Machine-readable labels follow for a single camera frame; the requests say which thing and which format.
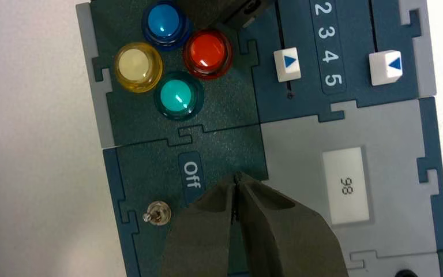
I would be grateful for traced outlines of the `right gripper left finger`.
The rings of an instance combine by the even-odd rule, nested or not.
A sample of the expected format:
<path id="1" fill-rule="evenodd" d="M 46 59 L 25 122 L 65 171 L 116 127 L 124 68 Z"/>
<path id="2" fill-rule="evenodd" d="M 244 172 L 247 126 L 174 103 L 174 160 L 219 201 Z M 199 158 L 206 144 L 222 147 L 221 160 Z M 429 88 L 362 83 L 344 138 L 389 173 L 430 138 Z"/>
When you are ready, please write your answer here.
<path id="1" fill-rule="evenodd" d="M 234 176 L 229 175 L 176 216 L 160 276 L 228 275 L 234 192 Z"/>

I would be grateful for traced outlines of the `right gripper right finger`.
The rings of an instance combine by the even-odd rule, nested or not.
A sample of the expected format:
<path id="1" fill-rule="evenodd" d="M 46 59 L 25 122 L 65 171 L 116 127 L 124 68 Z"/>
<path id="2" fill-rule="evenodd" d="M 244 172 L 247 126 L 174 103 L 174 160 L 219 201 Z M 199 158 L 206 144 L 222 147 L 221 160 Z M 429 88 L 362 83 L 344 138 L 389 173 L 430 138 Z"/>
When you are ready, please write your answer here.
<path id="1" fill-rule="evenodd" d="M 245 173 L 237 188 L 250 276 L 348 276 L 339 240 L 318 212 Z"/>

